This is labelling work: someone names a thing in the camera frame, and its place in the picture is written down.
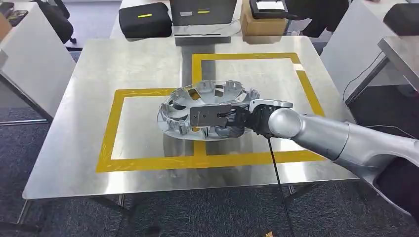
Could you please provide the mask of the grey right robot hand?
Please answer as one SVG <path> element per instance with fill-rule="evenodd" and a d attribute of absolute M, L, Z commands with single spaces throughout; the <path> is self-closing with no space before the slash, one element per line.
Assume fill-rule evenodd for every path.
<path fill-rule="evenodd" d="M 245 127 L 237 127 L 237 126 L 216 126 L 215 132 L 219 137 L 222 138 L 239 138 L 245 133 Z"/>

